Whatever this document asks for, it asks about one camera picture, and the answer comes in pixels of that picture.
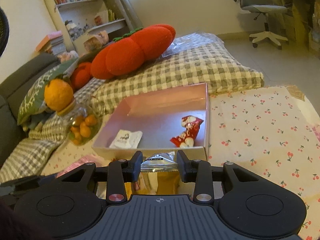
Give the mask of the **large orange citrus fruit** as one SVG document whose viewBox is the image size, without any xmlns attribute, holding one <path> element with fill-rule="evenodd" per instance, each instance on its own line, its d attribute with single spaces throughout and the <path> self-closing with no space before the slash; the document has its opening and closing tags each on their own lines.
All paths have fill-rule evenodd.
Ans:
<svg viewBox="0 0 320 240">
<path fill-rule="evenodd" d="M 53 111 L 59 112 L 73 101 L 73 89 L 64 80 L 53 79 L 44 89 L 46 105 Z"/>
</svg>

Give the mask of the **stack of books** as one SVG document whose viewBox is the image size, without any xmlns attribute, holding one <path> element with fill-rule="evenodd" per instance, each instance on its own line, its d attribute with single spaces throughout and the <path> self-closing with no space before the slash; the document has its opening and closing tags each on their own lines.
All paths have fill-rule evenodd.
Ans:
<svg viewBox="0 0 320 240">
<path fill-rule="evenodd" d="M 55 31 L 46 35 L 37 45 L 35 51 L 37 53 L 48 53 L 54 56 L 66 52 L 67 48 L 64 43 L 62 31 Z"/>
</svg>

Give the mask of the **small red pumpkin cushion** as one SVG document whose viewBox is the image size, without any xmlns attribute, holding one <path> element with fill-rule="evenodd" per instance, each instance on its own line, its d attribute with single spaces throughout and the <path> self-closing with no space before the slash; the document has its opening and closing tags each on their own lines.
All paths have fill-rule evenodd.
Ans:
<svg viewBox="0 0 320 240">
<path fill-rule="evenodd" d="M 73 90 L 77 91 L 81 89 L 91 80 L 91 78 L 91 63 L 80 63 L 70 77 L 71 86 Z"/>
</svg>

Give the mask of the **grey office chair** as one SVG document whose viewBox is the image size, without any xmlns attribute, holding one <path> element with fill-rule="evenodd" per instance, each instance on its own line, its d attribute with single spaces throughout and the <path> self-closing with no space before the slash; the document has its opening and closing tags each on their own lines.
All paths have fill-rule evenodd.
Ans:
<svg viewBox="0 0 320 240">
<path fill-rule="evenodd" d="M 263 40 L 270 40 L 273 42 L 279 50 L 282 50 L 282 45 L 280 41 L 286 43 L 289 42 L 287 37 L 275 34 L 269 30 L 267 23 L 267 17 L 269 14 L 285 14 L 287 13 L 287 8 L 280 5 L 272 5 L 268 0 L 234 0 L 234 2 L 239 2 L 240 9 L 242 11 L 247 11 L 252 14 L 257 14 L 254 18 L 256 21 L 260 15 L 265 17 L 265 30 L 259 33 L 250 34 L 249 40 L 252 43 L 253 48 L 258 47 L 258 43 Z"/>
</svg>

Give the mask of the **cherry print tablecloth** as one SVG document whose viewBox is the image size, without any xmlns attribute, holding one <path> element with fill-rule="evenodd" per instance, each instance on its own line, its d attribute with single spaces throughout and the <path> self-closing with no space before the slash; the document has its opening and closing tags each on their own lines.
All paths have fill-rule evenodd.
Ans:
<svg viewBox="0 0 320 240">
<path fill-rule="evenodd" d="M 319 237 L 319 116 L 298 90 L 267 87 L 212 95 L 209 99 L 208 159 L 213 166 L 236 163 L 302 198 L 307 215 L 303 239 Z M 73 163 L 108 164 L 92 148 L 60 146 L 43 169 L 61 172 Z"/>
</svg>

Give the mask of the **clear plastic bag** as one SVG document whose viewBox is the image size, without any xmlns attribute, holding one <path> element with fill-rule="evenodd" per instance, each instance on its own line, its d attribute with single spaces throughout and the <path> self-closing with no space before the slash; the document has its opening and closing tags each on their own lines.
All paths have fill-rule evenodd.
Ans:
<svg viewBox="0 0 320 240">
<path fill-rule="evenodd" d="M 223 40 L 212 33 L 195 32 L 175 38 L 168 49 L 161 55 L 166 58 L 182 51 L 204 46 L 210 43 L 218 43 L 224 45 Z"/>
</svg>

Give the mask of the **grey checked blanket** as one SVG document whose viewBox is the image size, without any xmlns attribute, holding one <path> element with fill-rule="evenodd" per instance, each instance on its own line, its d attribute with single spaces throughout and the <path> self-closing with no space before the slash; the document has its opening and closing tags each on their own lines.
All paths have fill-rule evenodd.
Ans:
<svg viewBox="0 0 320 240">
<path fill-rule="evenodd" d="M 243 66 L 224 45 L 210 43 L 157 60 L 125 77 L 93 78 L 76 92 L 75 99 L 102 116 L 111 114 L 127 96 L 204 82 L 210 94 L 222 94 L 261 88 L 264 76 Z M 60 118 L 51 114 L 41 131 L 30 131 L 1 167 L 1 182 L 39 174 L 66 138 L 60 126 Z"/>
</svg>

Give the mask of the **white small snack packet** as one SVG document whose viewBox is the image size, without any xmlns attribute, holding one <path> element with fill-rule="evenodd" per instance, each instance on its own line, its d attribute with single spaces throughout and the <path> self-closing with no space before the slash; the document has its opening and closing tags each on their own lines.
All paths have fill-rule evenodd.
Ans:
<svg viewBox="0 0 320 240">
<path fill-rule="evenodd" d="M 109 148 L 136 149 L 142 136 L 142 131 L 131 132 L 121 129 L 117 133 L 115 139 L 111 142 Z"/>
</svg>

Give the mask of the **pink cardboard tray box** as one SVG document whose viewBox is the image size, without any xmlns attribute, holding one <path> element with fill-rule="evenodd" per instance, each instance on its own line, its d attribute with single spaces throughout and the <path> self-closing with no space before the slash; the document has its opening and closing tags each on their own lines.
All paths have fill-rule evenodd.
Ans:
<svg viewBox="0 0 320 240">
<path fill-rule="evenodd" d="M 117 133 L 123 129 L 143 133 L 137 150 L 142 151 L 146 158 L 154 153 L 178 151 L 170 140 L 185 130 L 181 119 L 189 115 L 202 119 L 203 123 L 194 146 L 184 149 L 184 152 L 189 159 L 207 160 L 209 99 L 206 83 L 168 88 L 123 99 L 102 127 L 92 148 L 107 160 L 131 158 L 135 149 L 111 147 Z"/>
</svg>

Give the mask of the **silver foil snack packet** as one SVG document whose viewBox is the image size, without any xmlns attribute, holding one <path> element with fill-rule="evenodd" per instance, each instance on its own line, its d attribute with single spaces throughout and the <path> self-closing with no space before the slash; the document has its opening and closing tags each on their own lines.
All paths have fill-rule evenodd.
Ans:
<svg viewBox="0 0 320 240">
<path fill-rule="evenodd" d="M 146 158 L 140 166 L 141 172 L 171 172 L 177 171 L 176 153 L 174 151 L 167 153 L 156 153 Z"/>
</svg>

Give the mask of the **glass jar with tangerines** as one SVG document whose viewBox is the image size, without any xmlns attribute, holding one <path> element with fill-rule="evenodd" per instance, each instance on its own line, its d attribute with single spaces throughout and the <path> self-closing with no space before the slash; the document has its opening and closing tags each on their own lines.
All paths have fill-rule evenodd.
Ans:
<svg viewBox="0 0 320 240">
<path fill-rule="evenodd" d="M 91 107 L 75 99 L 57 112 L 61 120 L 61 131 L 74 145 L 84 145 L 95 137 L 102 124 L 102 118 Z"/>
</svg>

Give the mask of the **dark grey sofa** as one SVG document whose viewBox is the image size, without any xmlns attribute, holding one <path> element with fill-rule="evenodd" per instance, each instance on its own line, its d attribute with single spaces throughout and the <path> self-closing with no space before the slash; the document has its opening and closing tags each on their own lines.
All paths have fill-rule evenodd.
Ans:
<svg viewBox="0 0 320 240">
<path fill-rule="evenodd" d="M 41 75 L 59 64 L 60 60 L 57 57 L 41 53 L 1 83 L 1 165 L 25 138 L 25 132 L 17 124 L 22 100 Z"/>
</svg>

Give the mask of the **large red pumpkin cushion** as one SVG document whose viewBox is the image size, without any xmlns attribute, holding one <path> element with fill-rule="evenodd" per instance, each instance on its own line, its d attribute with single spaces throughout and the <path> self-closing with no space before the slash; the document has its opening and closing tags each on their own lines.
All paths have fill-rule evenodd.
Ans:
<svg viewBox="0 0 320 240">
<path fill-rule="evenodd" d="M 130 74 L 144 63 L 159 58 L 175 36 L 176 31 L 171 25 L 155 24 L 115 39 L 95 56 L 91 75 L 106 80 Z"/>
</svg>

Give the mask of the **white bookshelf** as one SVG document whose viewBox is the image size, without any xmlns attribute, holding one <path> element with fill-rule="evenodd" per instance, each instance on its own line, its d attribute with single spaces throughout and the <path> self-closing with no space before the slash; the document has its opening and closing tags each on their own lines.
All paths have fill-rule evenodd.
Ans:
<svg viewBox="0 0 320 240">
<path fill-rule="evenodd" d="M 57 30 L 63 34 L 68 51 L 86 53 L 84 43 L 106 31 L 110 39 L 132 29 L 124 0 L 44 0 Z"/>
</svg>

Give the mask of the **red white candy packet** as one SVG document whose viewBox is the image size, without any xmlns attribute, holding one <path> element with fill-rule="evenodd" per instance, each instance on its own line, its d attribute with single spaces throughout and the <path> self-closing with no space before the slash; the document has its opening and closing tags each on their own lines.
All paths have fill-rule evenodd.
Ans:
<svg viewBox="0 0 320 240">
<path fill-rule="evenodd" d="M 178 148 L 193 147 L 202 123 L 202 119 L 193 115 L 183 117 L 181 126 L 185 128 L 185 131 L 176 137 L 172 137 L 170 142 Z"/>
</svg>

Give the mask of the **green leaf pattern pillow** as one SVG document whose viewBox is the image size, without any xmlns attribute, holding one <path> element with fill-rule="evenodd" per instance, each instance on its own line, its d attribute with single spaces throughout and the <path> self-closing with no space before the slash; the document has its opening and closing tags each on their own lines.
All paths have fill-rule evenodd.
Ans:
<svg viewBox="0 0 320 240">
<path fill-rule="evenodd" d="M 74 72 L 79 59 L 73 58 L 65 61 L 41 75 L 24 97 L 17 117 L 17 124 L 23 125 L 30 116 L 40 114 L 48 109 L 44 100 L 45 86 L 53 79 L 70 77 Z"/>
</svg>

